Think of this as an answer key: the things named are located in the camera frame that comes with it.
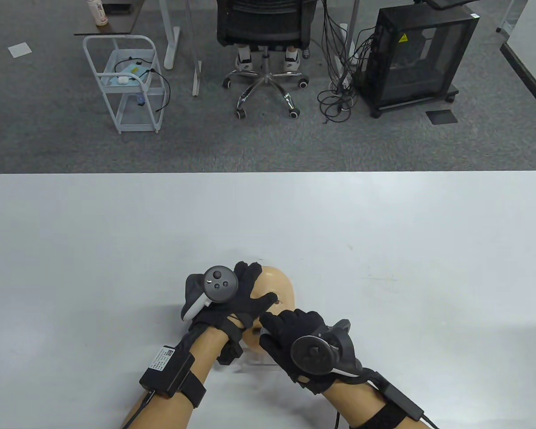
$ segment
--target gloved hand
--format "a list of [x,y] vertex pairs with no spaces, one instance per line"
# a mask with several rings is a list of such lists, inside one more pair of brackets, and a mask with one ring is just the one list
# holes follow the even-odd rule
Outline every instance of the gloved hand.
[[250,329],[254,320],[278,300],[278,296],[273,292],[257,299],[250,298],[254,283],[262,273],[260,264],[255,262],[248,266],[241,261],[234,267],[234,273],[238,278],[238,290],[234,297],[225,303],[211,303],[199,311],[193,318],[188,335],[181,341],[183,347],[190,347],[209,326],[224,331],[229,336],[229,342],[217,359],[221,365],[229,365],[242,355],[242,348],[239,345],[242,333],[245,329]]
[[292,361],[290,354],[294,341],[325,326],[318,313],[305,313],[300,309],[284,310],[278,316],[264,313],[260,315],[260,323],[270,333],[260,336],[260,346],[286,371],[293,382],[308,388],[313,394],[330,388],[337,379],[335,374],[313,375],[303,372]]

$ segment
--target black computer tower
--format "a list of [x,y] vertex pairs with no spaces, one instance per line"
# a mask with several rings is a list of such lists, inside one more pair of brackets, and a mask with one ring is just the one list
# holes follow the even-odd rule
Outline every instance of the black computer tower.
[[381,112],[458,93],[452,79],[479,16],[466,6],[434,10],[426,3],[380,9],[364,71],[356,87],[378,118]]

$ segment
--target chair backrest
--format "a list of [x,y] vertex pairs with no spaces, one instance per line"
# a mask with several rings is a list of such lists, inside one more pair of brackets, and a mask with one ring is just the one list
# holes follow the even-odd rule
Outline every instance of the chair backrest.
[[217,0],[217,39],[223,46],[268,46],[270,49],[310,44],[316,0]]

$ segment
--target gray carpet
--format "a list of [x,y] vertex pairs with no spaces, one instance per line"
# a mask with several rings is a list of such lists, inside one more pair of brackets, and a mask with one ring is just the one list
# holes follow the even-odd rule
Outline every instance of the gray carpet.
[[[362,2],[359,28],[375,23],[380,6],[410,0]],[[276,93],[262,88],[238,121],[233,103],[244,88],[220,86],[235,50],[215,39],[214,0],[194,1],[203,78],[191,96],[188,37],[181,35],[172,83],[172,104],[163,128],[118,135],[91,75],[81,38],[72,35],[76,17],[88,13],[84,0],[0,0],[0,173],[236,172],[303,170],[472,170],[536,169],[536,101],[510,68],[495,28],[508,0],[474,4],[481,15],[455,85],[451,105],[458,123],[433,126],[425,112],[445,102],[369,117],[359,102],[346,123],[324,124],[315,101],[329,79],[323,55],[312,45],[302,63],[311,77],[294,90],[302,114],[291,120]],[[335,0],[331,13],[346,20],[350,0]],[[174,24],[184,27],[182,2],[175,0]],[[165,37],[156,0],[148,0],[136,28],[164,53]],[[313,36],[321,35],[321,10]],[[33,53],[13,59],[8,46],[27,42]],[[99,63],[109,51],[94,51]],[[273,58],[276,67],[280,57]]]

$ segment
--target white sneaker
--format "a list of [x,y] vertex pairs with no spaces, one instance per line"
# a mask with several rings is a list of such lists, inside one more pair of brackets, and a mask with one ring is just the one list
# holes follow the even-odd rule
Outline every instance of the white sneaker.
[[297,72],[300,68],[300,55],[299,51],[296,51],[296,58],[291,59],[288,58],[288,51],[286,51],[286,54],[284,56],[284,71],[285,72]]
[[234,66],[236,67],[237,70],[239,70],[240,72],[253,72],[254,71],[254,67],[252,66],[252,58],[249,58],[249,59],[245,59],[244,61],[241,61],[240,60],[240,55],[237,55],[236,56],[236,61],[234,62]]

